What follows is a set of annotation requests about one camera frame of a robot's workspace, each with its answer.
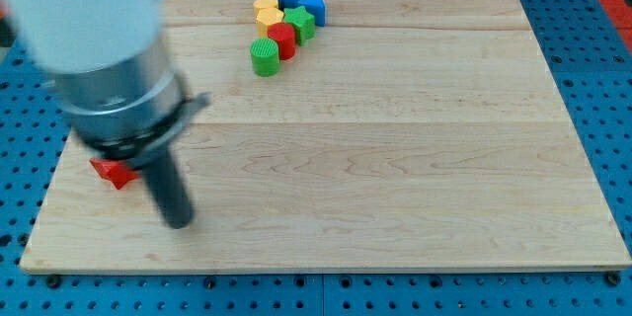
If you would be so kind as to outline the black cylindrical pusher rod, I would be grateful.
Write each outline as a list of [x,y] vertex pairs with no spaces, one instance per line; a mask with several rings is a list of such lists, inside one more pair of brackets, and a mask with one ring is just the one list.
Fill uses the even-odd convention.
[[161,150],[140,171],[165,223],[172,229],[188,226],[194,206],[170,149]]

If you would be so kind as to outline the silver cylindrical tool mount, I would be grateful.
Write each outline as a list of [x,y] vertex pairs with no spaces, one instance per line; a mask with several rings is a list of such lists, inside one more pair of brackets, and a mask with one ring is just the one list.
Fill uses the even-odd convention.
[[54,74],[52,84],[81,141],[130,168],[169,158],[171,145],[210,104],[208,93],[191,93],[162,39],[117,64]]

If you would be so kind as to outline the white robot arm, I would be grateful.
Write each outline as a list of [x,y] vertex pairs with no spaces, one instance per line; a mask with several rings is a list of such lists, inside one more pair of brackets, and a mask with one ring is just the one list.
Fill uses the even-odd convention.
[[3,0],[83,143],[142,174],[165,222],[194,209],[170,146],[208,103],[163,37],[163,0]]

